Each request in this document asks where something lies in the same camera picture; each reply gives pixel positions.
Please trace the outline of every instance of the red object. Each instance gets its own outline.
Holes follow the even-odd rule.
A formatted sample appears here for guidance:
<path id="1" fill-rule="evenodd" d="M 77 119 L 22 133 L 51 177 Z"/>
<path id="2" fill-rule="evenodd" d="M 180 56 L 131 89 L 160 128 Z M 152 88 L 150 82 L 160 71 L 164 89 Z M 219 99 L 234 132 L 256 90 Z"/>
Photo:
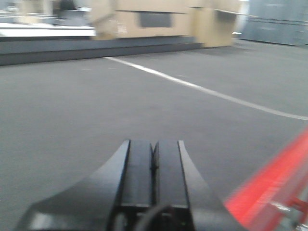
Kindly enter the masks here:
<path id="1" fill-rule="evenodd" d="M 308 185 L 308 128 L 225 204 L 250 231 L 272 231 L 283 217 L 271 202 L 294 205 Z"/>

